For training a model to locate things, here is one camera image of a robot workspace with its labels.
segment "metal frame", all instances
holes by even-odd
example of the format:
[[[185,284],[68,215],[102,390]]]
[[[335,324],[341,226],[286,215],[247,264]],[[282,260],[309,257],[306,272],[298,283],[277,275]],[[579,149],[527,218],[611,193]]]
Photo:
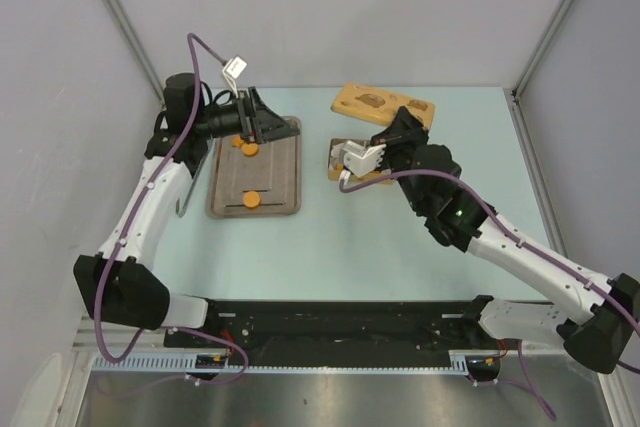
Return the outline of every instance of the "metal frame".
[[[149,57],[126,14],[122,3],[120,0],[103,1],[136,62],[145,74],[147,82],[158,99],[162,101],[162,83],[160,78],[149,60]],[[563,255],[566,255],[566,245],[562,239],[561,231],[556,220],[549,192],[542,174],[540,162],[531,142],[519,101],[522,93],[525,91],[529,81],[544,58],[545,53],[551,46],[553,39],[562,27],[564,20],[567,18],[575,1],[576,0],[560,1],[515,87],[512,90],[505,90],[505,96],[509,105],[516,135],[520,142],[538,205],[540,206],[547,237],[551,247]],[[134,329],[121,326],[108,327],[108,344],[110,347],[117,349],[119,346],[128,342],[133,330]],[[59,427],[75,425],[77,420],[80,404],[82,402],[82,397],[91,371],[91,365],[93,365],[94,354],[91,353],[95,351],[93,335],[92,321],[88,318],[84,318],[76,337],[74,352],[72,352],[73,367],[71,368],[66,396],[58,409],[60,415],[56,425]],[[156,351],[158,354],[169,354],[172,351],[176,351],[174,349],[166,349],[162,347],[163,333],[161,332],[145,334],[143,337],[144,338],[141,339],[142,342],[138,346],[138,351]],[[640,417],[638,417],[638,412],[633,398],[629,395],[631,390],[629,388],[627,374],[618,369],[611,375],[600,375],[599,378],[614,425],[637,425]]]
[[[556,7],[555,12],[551,16],[551,20],[549,24],[544,30],[538,45],[533,51],[533,55],[527,62],[520,78],[516,82],[516,85],[513,89],[514,95],[516,99],[520,99],[522,93],[527,88],[527,84],[531,80],[531,77],[535,73],[536,69],[540,65],[540,61],[544,57],[545,52],[548,50],[549,46],[553,42],[554,37],[562,27],[564,20],[566,19],[569,11],[571,10],[571,6],[574,4],[576,0],[560,0],[558,7]]]
[[[103,2],[109,14],[111,14],[114,24],[122,34],[122,38],[127,44],[127,47],[129,47],[131,54],[133,54],[136,63],[142,69],[149,86],[156,94],[156,97],[158,97],[158,100],[162,102],[162,82],[160,82],[160,77],[151,64],[146,50],[142,46],[142,42],[140,42],[136,30],[122,6],[122,2],[120,2],[120,0],[103,0]]]

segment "white bracket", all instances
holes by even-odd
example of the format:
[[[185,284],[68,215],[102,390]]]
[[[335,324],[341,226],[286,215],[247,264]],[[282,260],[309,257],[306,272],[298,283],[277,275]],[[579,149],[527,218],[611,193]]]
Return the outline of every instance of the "white bracket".
[[[382,162],[384,145],[363,147],[351,140],[347,140],[340,150],[340,161],[356,177],[364,177],[373,172]]]
[[[564,340],[556,328],[566,320],[555,305],[492,300],[478,323],[494,339],[523,339],[563,349]]]
[[[242,74],[246,67],[247,63],[236,55],[233,59],[224,64],[224,67],[222,68],[222,78],[236,97],[238,97],[236,80],[238,80],[238,77],[240,77],[240,74]]]

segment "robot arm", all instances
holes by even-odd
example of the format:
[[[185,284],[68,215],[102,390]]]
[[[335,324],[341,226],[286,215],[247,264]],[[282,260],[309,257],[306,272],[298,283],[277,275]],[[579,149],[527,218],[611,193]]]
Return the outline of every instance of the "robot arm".
[[[120,244],[109,273],[101,304],[101,317],[111,322],[154,330],[161,326],[198,328],[205,322],[206,300],[169,291],[152,273],[160,236],[172,215],[189,192],[198,167],[208,152],[211,139],[239,134],[247,142],[266,143],[299,134],[296,126],[272,112],[255,88],[223,91],[205,105],[201,101],[195,123],[172,161],[150,183],[157,169],[183,131],[194,100],[194,75],[177,74],[167,79],[164,89],[166,109],[156,120],[147,144],[138,185],[109,238],[91,257],[81,255],[74,276],[89,315],[94,317],[98,282],[114,246]],[[209,88],[202,83],[211,98]],[[220,104],[225,96],[227,101]],[[148,189],[140,201],[140,193]],[[133,222],[125,224],[134,211]],[[128,232],[126,240],[122,232]]]
[[[502,267],[552,302],[514,303],[479,296],[465,314],[467,320],[496,339],[562,346],[592,370],[613,371],[633,329],[595,290],[610,295],[638,318],[640,284],[635,279],[625,274],[610,279],[590,271],[519,232],[465,188],[459,181],[462,169],[449,149],[428,144],[428,132],[406,108],[398,110],[392,124],[375,135],[370,145],[362,150],[345,146],[341,155],[348,171],[362,176],[376,168],[390,170],[413,211],[426,218],[425,227],[437,242]],[[485,210],[487,205],[492,215]]]

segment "metal floor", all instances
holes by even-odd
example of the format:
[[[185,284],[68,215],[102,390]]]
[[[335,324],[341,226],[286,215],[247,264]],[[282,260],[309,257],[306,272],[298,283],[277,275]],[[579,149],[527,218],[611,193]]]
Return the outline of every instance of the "metal floor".
[[[523,377],[516,357],[501,378]],[[436,375],[253,374],[226,386],[181,380],[126,400],[121,393],[166,374],[92,374],[77,427],[102,426],[611,426],[595,374],[565,357],[528,360],[533,378],[558,414],[549,421],[535,398],[511,386],[474,388],[463,377]]]

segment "white wall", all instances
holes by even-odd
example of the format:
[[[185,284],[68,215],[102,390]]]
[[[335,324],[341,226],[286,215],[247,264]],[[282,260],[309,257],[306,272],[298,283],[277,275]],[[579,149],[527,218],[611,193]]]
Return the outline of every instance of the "white wall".
[[[242,80],[259,86],[504,87],[558,1],[122,0],[161,77],[189,68],[183,37],[194,30],[244,56]]]
[[[71,346],[72,279],[139,175],[157,101],[101,0],[0,0],[0,425]]]
[[[570,255],[636,279],[639,81],[640,0],[579,0],[522,99]],[[638,339],[625,360],[640,365]]]

